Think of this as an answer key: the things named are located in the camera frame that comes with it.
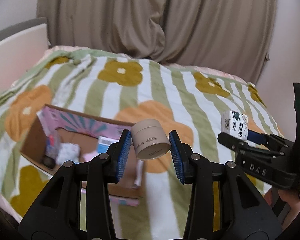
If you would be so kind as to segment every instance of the barcode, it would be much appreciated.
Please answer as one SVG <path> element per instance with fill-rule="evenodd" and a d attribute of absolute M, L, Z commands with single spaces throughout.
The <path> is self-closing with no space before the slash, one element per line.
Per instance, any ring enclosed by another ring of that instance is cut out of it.
<path fill-rule="evenodd" d="M 106 144 L 106 145 L 110 145 L 110 144 L 112 144 L 113 142 L 112 142 L 112 141 L 109 141 L 109 140 L 104 140 L 104 139 L 102 139 L 102 140 L 100 141 L 100 143 Z"/>

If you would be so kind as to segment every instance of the metal screw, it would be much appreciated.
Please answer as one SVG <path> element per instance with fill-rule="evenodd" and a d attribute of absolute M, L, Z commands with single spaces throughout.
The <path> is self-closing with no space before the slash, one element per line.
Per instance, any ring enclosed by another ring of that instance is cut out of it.
<path fill-rule="evenodd" d="M 71 167 L 72 166 L 72 161 L 66 161 L 63 165 L 67 168 Z"/>
<path fill-rule="evenodd" d="M 191 155 L 191 159 L 193 159 L 193 160 L 199 160 L 200 159 L 200 155 L 199 154 L 197 154 L 197 153 L 194 153 L 194 154 L 192 154 Z"/>
<path fill-rule="evenodd" d="M 228 162 L 227 165 L 229 168 L 232 168 L 232 169 L 236 166 L 234 162 Z"/>
<path fill-rule="evenodd" d="M 109 154 L 108 153 L 101 153 L 100 155 L 99 155 L 99 158 L 101 159 L 101 160 L 105 160 L 105 159 L 107 159 L 109 157 Z"/>

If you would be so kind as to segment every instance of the white box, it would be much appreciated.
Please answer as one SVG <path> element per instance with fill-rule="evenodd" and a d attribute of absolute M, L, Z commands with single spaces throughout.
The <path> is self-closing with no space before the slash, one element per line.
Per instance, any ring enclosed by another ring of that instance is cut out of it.
<path fill-rule="evenodd" d="M 230 134 L 242 141 L 248 138 L 248 117 L 245 114 L 228 110 L 221 115 L 221 132 Z"/>

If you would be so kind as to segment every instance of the brown curtain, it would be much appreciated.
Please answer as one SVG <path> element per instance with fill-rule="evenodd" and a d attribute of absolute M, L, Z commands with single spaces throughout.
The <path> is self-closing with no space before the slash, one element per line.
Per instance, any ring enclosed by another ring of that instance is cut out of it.
<path fill-rule="evenodd" d="M 276 0 L 38 0 L 52 45 L 214 68 L 256 82 Z"/>

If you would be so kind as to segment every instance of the white headboard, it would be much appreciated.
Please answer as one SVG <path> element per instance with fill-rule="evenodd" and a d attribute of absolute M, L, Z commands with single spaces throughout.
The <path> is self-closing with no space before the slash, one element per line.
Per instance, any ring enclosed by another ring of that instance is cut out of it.
<path fill-rule="evenodd" d="M 32 68 L 48 49 L 45 18 L 0 31 L 0 93 Z"/>

